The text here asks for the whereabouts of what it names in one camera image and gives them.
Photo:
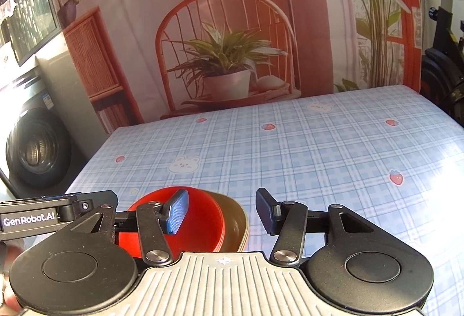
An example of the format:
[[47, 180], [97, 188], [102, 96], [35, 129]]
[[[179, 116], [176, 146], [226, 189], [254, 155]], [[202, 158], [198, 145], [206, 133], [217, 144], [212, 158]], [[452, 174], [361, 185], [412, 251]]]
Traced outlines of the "operator hand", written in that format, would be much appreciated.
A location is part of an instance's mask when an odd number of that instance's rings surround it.
[[16, 256], [13, 247], [1, 242], [1, 315], [17, 314], [16, 306], [13, 305], [16, 299], [9, 280], [10, 267]]

